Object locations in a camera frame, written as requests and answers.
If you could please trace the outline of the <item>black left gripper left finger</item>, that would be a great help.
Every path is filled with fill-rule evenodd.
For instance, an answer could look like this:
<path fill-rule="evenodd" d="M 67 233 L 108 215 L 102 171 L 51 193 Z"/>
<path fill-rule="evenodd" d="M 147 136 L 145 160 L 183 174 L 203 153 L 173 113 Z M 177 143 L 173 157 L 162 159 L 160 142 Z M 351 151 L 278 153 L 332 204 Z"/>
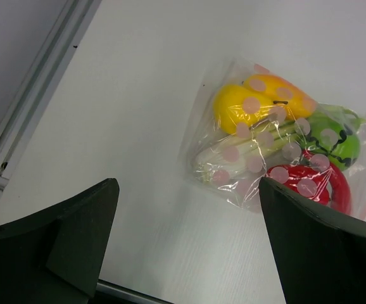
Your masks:
<path fill-rule="evenodd" d="M 103 264 L 120 188 L 105 179 L 0 225 L 0 303 L 87 303 Z"/>

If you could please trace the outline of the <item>clear polka dot zip bag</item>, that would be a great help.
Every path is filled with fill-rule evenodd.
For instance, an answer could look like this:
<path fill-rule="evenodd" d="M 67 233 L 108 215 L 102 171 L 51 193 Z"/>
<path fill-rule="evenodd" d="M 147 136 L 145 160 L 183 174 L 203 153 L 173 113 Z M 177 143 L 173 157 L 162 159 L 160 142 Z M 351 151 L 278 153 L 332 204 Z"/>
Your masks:
<path fill-rule="evenodd" d="M 366 113 L 319 103 L 244 60 L 205 73 L 182 143 L 192 181 L 245 210 L 270 177 L 321 205 L 366 217 Z"/>

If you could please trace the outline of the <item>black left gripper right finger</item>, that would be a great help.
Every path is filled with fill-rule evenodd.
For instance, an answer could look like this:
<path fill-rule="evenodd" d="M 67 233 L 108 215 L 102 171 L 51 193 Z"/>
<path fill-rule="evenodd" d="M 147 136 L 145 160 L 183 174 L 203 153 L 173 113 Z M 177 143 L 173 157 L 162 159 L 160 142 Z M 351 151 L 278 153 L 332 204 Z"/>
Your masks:
<path fill-rule="evenodd" d="M 366 222 L 268 177 L 259 194 L 286 303 L 366 303 Z"/>

